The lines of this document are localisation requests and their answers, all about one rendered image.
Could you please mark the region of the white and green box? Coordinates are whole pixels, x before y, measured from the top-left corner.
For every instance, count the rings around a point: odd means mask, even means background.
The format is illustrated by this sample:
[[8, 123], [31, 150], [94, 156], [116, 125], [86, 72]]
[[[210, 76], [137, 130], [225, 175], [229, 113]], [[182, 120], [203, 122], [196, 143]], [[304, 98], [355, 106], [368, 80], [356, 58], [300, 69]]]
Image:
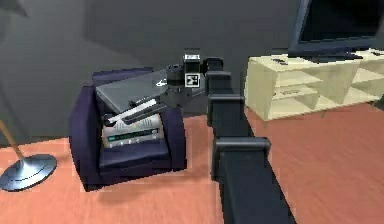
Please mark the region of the white and green box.
[[102, 141], [106, 148], [161, 139], [164, 137], [159, 114], [152, 115], [130, 125], [117, 121], [113, 127], [104, 126]]

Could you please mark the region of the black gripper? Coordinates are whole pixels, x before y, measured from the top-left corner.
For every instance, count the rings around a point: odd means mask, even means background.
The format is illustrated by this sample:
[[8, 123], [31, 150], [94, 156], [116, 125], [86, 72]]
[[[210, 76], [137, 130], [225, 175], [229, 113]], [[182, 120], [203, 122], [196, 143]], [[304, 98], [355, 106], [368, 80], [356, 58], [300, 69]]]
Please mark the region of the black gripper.
[[151, 99], [118, 115], [111, 116], [110, 114], [106, 114], [103, 116], [104, 125], [114, 126], [118, 121], [123, 121], [125, 124], [130, 125], [154, 114], [163, 112], [168, 106], [185, 106], [191, 100], [192, 89], [185, 86], [183, 66], [179, 64], [169, 65], [166, 68], [166, 74], [167, 88], [165, 92], [160, 95], [161, 104], [158, 104], [155, 99]]

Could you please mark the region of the cream television stand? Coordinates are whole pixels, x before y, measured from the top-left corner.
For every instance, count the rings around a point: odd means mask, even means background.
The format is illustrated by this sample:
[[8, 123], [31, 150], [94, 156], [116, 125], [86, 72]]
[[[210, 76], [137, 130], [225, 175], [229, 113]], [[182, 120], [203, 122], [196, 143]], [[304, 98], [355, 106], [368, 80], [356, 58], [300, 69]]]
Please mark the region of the cream television stand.
[[286, 54], [251, 57], [245, 104], [262, 120], [270, 121], [376, 101], [384, 95], [384, 56], [370, 51], [359, 51], [361, 59], [327, 63]]

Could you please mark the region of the grey laptop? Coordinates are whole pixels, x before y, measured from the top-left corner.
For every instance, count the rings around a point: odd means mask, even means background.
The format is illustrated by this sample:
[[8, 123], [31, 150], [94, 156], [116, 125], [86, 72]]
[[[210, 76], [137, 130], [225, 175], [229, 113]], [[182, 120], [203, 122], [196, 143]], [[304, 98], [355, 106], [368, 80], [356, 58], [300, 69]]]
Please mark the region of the grey laptop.
[[148, 67], [95, 72], [92, 81], [101, 113], [119, 114], [130, 108], [130, 102], [162, 93], [166, 77], [165, 70]]

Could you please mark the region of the black television set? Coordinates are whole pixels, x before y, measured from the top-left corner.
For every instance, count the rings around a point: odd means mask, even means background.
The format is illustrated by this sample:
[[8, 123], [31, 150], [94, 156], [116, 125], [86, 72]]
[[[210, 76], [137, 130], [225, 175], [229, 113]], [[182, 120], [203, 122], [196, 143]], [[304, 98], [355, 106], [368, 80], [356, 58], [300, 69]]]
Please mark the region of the black television set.
[[315, 63], [361, 59], [384, 20], [384, 0], [300, 0], [288, 57]]

